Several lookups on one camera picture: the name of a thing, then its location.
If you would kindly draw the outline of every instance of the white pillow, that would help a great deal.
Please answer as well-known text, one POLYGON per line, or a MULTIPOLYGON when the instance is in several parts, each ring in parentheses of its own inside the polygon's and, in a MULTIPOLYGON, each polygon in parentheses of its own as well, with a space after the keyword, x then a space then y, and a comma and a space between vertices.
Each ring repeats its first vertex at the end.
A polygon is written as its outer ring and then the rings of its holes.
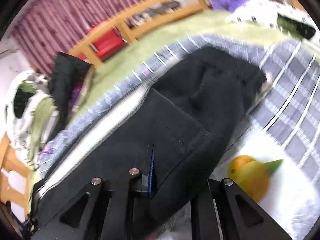
POLYGON ((277 28, 278 14, 312 26, 316 33, 310 41, 320 46, 320 31, 309 14, 295 7, 270 0, 249 0, 230 14, 227 22, 251 21, 267 28, 277 28))

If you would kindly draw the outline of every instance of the gray checkered blanket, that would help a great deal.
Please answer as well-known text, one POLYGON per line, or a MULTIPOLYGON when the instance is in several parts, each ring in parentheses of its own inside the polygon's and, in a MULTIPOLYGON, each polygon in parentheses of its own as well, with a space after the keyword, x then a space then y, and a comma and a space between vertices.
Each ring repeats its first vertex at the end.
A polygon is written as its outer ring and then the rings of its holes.
POLYGON ((44 178, 53 163, 74 144, 80 134, 124 96, 161 68, 170 58, 181 59, 186 54, 206 46, 216 46, 234 57, 248 60, 274 79, 273 89, 251 114, 253 124, 269 133, 320 189, 320 81, 319 63, 298 40, 273 45, 268 49, 213 34, 194 35, 165 46, 133 71, 132 76, 115 84, 88 111, 70 123, 66 130, 50 141, 41 153, 40 174, 44 178))

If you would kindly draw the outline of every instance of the silver bolt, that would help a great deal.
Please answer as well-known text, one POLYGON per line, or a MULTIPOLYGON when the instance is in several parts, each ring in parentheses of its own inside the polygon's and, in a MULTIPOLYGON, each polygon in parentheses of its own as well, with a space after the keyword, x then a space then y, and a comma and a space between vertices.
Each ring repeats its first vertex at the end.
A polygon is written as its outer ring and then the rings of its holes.
POLYGON ((233 180, 227 178, 223 180, 223 183, 224 185, 231 186, 233 184, 233 180))
POLYGON ((129 173, 130 173, 131 175, 137 175, 139 172, 140 172, 140 171, 139 171, 139 169, 137 169, 137 168, 132 168, 132 169, 129 170, 129 173))
POLYGON ((93 178, 93 179, 91 180, 91 183, 92 183, 93 185, 99 185, 99 184, 101 183, 101 179, 100 179, 100 178, 93 178))

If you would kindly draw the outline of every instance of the curtain fold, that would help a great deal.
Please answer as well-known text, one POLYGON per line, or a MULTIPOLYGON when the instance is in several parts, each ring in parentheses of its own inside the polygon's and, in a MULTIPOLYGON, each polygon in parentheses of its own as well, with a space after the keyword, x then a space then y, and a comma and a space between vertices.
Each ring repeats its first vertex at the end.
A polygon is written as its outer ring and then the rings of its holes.
POLYGON ((50 75, 57 52, 67 53, 87 33, 141 0, 34 0, 12 31, 30 63, 50 75))

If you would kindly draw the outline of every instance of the wooden rail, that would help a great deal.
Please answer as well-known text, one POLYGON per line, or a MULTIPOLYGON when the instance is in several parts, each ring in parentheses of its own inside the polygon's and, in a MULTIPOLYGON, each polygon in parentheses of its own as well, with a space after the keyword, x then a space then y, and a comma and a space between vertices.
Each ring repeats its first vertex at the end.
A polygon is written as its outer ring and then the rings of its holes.
POLYGON ((196 4, 189 5, 184 8, 179 8, 173 12, 166 13, 164 15, 159 15, 153 17, 151 20, 146 21, 141 26, 130 29, 125 20, 135 14, 140 14, 147 10, 149 7, 156 5, 157 3, 165 2, 168 0, 144 0, 129 8, 119 12, 110 19, 104 21, 93 31, 88 33, 84 38, 82 38, 70 51, 69 54, 72 56, 78 56, 80 53, 86 55, 89 62, 95 67, 102 64, 102 61, 97 56, 97 54, 91 49, 90 44, 95 42, 106 32, 110 31, 112 28, 117 28, 120 34, 127 40, 129 44, 137 42, 137 38, 147 33, 148 31, 157 28, 161 25, 174 22, 176 20, 183 19, 194 13, 200 12, 202 10, 208 9, 208 5, 205 0, 197 0, 196 4))

